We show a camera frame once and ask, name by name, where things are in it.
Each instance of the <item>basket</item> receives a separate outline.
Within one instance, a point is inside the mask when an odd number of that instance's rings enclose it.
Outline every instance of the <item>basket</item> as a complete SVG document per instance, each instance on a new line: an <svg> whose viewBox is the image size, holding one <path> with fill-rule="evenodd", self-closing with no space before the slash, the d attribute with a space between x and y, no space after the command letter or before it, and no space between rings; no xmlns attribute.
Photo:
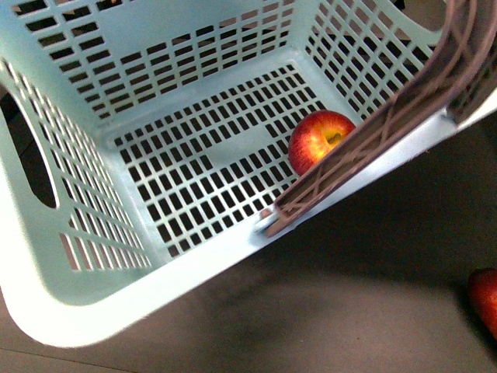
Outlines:
<svg viewBox="0 0 497 373"><path fill-rule="evenodd" d="M433 32L388 0L3 0L0 83L54 192L0 116L12 317L108 338L456 133L495 88L496 9L448 2ZM357 129L298 178L288 139L324 108Z"/></svg>

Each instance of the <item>floor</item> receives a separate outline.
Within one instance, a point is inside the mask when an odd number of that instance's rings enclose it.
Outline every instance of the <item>floor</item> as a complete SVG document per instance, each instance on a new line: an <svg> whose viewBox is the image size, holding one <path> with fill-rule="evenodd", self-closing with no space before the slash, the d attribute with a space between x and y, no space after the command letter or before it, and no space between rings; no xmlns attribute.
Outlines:
<svg viewBox="0 0 497 373"><path fill-rule="evenodd" d="M31 340L0 296L0 371L497 372L497 342L465 289L475 267L497 263L496 121L95 346Z"/></svg>

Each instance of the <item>handle hole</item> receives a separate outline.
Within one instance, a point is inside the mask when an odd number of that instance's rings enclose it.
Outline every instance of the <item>handle hole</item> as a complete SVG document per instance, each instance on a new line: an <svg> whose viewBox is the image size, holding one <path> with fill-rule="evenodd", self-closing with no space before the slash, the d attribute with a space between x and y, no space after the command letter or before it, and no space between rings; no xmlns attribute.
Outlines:
<svg viewBox="0 0 497 373"><path fill-rule="evenodd" d="M31 190L42 204L56 208L54 190L38 145L21 110L13 97L0 85L0 110L2 110L12 142L23 166Z"/></svg>

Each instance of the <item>red apple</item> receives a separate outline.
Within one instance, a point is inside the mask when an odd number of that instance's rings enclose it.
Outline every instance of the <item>red apple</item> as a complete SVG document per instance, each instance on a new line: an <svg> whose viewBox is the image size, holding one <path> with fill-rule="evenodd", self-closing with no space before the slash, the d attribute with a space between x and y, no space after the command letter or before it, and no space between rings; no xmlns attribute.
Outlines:
<svg viewBox="0 0 497 373"><path fill-rule="evenodd" d="M296 127L288 144L290 164L300 176L327 155L356 128L349 118L330 110L307 115Z"/></svg>
<svg viewBox="0 0 497 373"><path fill-rule="evenodd" d="M467 287L476 313L497 338L497 269L474 270Z"/></svg>

